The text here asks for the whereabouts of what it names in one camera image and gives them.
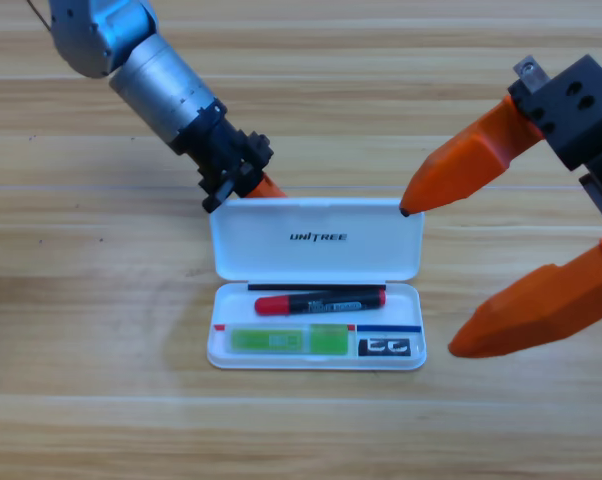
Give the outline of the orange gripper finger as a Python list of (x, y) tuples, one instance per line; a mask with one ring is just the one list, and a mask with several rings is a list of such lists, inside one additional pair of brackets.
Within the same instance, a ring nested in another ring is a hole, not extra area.
[(448, 345), (461, 358), (504, 356), (568, 338), (602, 320), (602, 241), (544, 265), (483, 302)]

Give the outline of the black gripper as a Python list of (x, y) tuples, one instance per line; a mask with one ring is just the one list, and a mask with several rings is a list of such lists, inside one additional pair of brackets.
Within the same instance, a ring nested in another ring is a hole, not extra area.
[(176, 154), (190, 156), (198, 166), (199, 186), (207, 194), (202, 201), (204, 210), (213, 212), (233, 193), (241, 198), (285, 198), (264, 172), (273, 156), (269, 139), (235, 129), (226, 113), (220, 102), (199, 109), (197, 117), (170, 143)]
[(580, 183), (602, 214), (602, 66), (586, 55), (551, 78), (527, 56), (513, 70), (511, 96), (425, 159), (402, 196), (403, 215), (471, 196), (543, 137), (568, 170), (587, 169)]

